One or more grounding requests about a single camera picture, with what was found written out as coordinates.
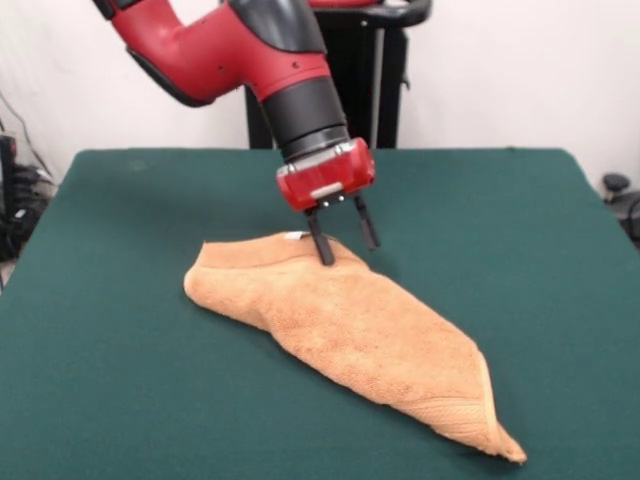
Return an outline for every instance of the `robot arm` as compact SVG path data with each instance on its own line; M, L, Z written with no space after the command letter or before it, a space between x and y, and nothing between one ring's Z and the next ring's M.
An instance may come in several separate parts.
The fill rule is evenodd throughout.
M93 0L136 62L190 107L247 85L281 150L278 186L304 211L323 263L334 261L316 213L353 197L370 248L379 244L359 191L373 158L352 140L308 0L226 0L183 25L169 0Z

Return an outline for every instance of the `green tablecloth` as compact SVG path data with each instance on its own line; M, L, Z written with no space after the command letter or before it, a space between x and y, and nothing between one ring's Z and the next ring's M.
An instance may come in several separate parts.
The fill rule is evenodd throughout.
M529 454L488 458L202 311L204 240L305 227L276 152L84 152L0 298L0 479L640 478L640 261L555 150L379 152L328 231L460 326Z

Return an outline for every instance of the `red gripper housing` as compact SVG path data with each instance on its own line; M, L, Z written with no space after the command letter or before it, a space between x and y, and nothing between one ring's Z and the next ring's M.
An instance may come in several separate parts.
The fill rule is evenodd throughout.
M361 138L285 165L277 173L280 191L295 211L315 208L329 197L356 193L374 181L373 155Z

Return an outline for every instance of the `orange towel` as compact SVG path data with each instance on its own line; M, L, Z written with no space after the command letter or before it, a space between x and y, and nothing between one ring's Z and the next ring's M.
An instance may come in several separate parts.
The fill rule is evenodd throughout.
M331 239L332 267L308 236L204 244L184 278L197 305L269 332L334 382L451 440L524 463L500 425L476 344Z

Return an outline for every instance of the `cable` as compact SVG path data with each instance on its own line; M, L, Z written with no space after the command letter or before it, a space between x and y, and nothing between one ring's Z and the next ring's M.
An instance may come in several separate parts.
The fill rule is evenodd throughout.
M22 125L22 131L24 132L24 139L26 140L27 145L29 146L29 149L33 153L33 156L35 157L36 161L40 164L43 170L47 172L47 175L49 175L49 178L53 178L53 175L51 174L51 170L49 170L49 167L44 162L42 157L38 154L35 147L33 146L33 143L31 142L31 137L29 137L29 130L27 129L27 124L25 123L24 119L20 116L20 114L16 112L16 110L13 108L11 103L9 103L9 100L7 100L7 97L4 96L1 90L0 90L0 100L2 100L2 103L6 105L7 109L11 112L11 114L14 117L16 117L18 122L20 122L20 125Z

